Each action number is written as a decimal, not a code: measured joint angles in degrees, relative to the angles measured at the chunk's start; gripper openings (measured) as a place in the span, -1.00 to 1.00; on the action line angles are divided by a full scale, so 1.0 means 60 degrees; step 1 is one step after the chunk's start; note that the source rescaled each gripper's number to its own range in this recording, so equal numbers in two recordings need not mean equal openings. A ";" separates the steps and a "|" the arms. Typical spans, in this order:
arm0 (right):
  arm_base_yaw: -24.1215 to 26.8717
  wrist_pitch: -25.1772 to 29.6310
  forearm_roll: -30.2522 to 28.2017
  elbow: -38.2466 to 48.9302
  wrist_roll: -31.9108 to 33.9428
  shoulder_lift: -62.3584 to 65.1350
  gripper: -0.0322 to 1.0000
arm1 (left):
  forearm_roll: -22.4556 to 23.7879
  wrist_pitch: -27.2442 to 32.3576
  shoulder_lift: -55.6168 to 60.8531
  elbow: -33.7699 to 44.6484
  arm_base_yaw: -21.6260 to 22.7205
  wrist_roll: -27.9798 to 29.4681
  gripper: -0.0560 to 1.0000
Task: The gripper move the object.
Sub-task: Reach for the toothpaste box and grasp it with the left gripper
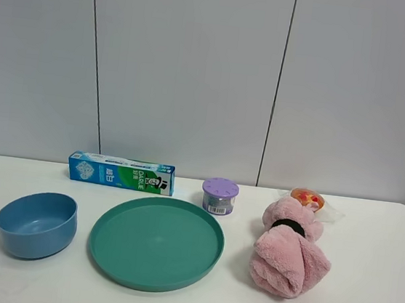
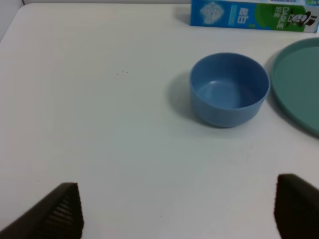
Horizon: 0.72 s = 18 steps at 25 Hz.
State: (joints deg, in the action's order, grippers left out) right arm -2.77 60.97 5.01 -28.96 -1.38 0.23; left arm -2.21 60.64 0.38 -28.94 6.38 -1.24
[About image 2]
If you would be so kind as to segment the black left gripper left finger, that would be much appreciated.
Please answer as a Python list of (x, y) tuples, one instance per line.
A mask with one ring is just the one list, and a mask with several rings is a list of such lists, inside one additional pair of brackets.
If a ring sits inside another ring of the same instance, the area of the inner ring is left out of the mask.
[(62, 183), (1, 230), (2, 239), (80, 239), (84, 219), (77, 183)]

